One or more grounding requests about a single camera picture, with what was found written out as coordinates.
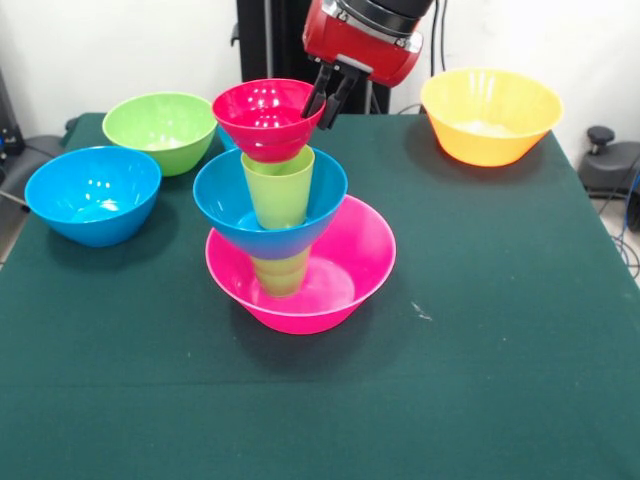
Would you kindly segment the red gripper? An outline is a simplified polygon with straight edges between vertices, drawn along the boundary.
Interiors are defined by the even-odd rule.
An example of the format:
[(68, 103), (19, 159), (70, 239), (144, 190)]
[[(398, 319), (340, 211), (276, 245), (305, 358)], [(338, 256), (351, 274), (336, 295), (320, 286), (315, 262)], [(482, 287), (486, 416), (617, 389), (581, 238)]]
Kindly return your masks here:
[[(317, 126), (331, 129), (364, 72), (390, 88), (404, 81), (422, 51), (417, 26), (423, 17), (422, 1), (313, 1), (302, 35), (304, 49), (326, 63), (320, 66), (301, 117), (310, 118), (323, 106)], [(337, 90), (327, 95), (331, 64), (336, 62), (359, 70), (343, 69)]]

